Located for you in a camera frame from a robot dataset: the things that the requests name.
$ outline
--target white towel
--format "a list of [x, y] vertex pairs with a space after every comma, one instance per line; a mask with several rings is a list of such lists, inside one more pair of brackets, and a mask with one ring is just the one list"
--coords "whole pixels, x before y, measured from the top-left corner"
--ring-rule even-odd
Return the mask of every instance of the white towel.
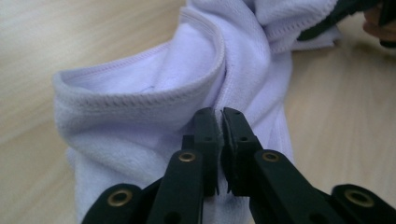
[[[335, 2], [191, 0], [170, 42], [55, 75], [55, 120], [70, 146], [78, 223], [105, 189], [144, 188], [162, 177], [203, 107], [242, 111], [265, 148], [292, 160], [283, 110], [290, 51]], [[226, 194], [223, 176], [219, 182], [220, 196], [205, 200], [204, 223], [248, 223], [247, 200]]]

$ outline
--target folded fabric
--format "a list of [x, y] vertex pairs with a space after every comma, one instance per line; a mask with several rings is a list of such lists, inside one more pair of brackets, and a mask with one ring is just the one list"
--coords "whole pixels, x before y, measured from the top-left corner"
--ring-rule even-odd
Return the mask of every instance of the folded fabric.
[[[107, 188], [163, 176], [195, 111], [242, 111], [263, 147], [292, 160], [283, 100], [290, 50], [335, 0], [191, 0], [171, 41], [138, 55], [53, 78], [55, 120], [70, 146], [78, 223]], [[203, 223], [248, 223], [247, 200], [205, 200]]]

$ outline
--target white garment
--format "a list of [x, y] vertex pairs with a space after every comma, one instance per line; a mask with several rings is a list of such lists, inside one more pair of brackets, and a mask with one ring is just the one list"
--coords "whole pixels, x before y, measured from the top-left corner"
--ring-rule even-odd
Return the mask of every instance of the white garment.
[[[191, 0], [170, 42], [55, 75], [55, 120], [70, 146], [78, 223], [105, 189], [144, 188], [163, 176], [203, 107], [242, 111], [263, 147], [292, 160], [283, 110], [290, 50], [335, 2]], [[204, 223], [248, 223], [247, 200], [226, 194], [223, 176], [219, 182], [220, 196], [205, 200]]]

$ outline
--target light wood tabletop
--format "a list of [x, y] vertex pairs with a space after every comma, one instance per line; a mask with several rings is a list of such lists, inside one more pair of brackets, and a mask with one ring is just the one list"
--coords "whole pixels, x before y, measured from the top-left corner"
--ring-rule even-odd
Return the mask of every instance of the light wood tabletop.
[[[0, 223], [75, 223], [74, 177], [53, 122], [51, 77], [172, 38], [183, 0], [0, 3]], [[293, 53], [286, 99], [297, 168], [396, 207], [396, 50], [341, 22], [334, 48]]]

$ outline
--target wooden surface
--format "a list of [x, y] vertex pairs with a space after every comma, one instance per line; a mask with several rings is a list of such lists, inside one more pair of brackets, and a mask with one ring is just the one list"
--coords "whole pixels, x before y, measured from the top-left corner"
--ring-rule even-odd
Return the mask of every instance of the wooden surface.
[[[183, 0], [0, 3], [0, 223], [75, 223], [74, 178], [51, 76], [172, 37]], [[353, 183], [396, 206], [396, 53], [340, 25], [333, 49], [295, 52], [286, 113], [297, 167], [326, 192]]]

